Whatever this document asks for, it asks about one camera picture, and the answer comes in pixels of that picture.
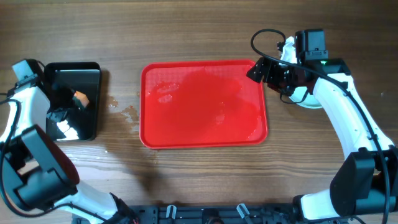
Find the white plate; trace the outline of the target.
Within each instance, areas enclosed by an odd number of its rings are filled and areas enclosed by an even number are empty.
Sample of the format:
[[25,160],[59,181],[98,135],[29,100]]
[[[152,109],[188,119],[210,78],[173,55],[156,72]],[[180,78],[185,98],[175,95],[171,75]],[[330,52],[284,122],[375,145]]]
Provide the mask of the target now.
[[298,102],[298,105],[308,109],[322,109],[322,105],[315,99],[311,94],[307,94],[306,98],[303,100],[304,94],[307,91],[307,87],[300,86],[295,89],[293,94],[289,99],[293,102]]

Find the green and yellow sponge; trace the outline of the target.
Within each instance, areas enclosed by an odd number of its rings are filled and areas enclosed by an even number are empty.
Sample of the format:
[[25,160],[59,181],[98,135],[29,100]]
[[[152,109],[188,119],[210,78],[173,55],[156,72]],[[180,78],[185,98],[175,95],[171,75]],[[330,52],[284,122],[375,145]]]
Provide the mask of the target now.
[[85,109],[90,103],[88,97],[84,93],[79,92],[79,91],[76,91],[74,93],[73,101],[77,105],[77,107],[79,107],[81,109]]

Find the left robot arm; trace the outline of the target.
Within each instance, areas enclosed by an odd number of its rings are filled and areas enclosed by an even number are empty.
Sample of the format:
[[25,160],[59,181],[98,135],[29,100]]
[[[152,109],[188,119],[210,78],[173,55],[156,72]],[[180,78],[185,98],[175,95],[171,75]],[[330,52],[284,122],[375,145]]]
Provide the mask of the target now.
[[1,198],[24,218],[63,210],[89,223],[138,223],[120,198],[80,180],[71,160],[47,135],[49,94],[40,82],[25,82],[9,90],[10,106],[1,136]]

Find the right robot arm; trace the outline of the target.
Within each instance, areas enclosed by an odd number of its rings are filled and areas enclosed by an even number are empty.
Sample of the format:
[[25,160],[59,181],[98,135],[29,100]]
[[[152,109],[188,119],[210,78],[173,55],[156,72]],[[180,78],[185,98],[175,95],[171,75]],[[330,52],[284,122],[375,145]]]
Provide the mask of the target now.
[[389,214],[397,211],[397,148],[361,101],[344,61],[297,65],[261,57],[247,76],[280,95],[307,87],[327,113],[345,155],[328,189],[294,198],[292,221],[316,223],[380,213],[387,223]]

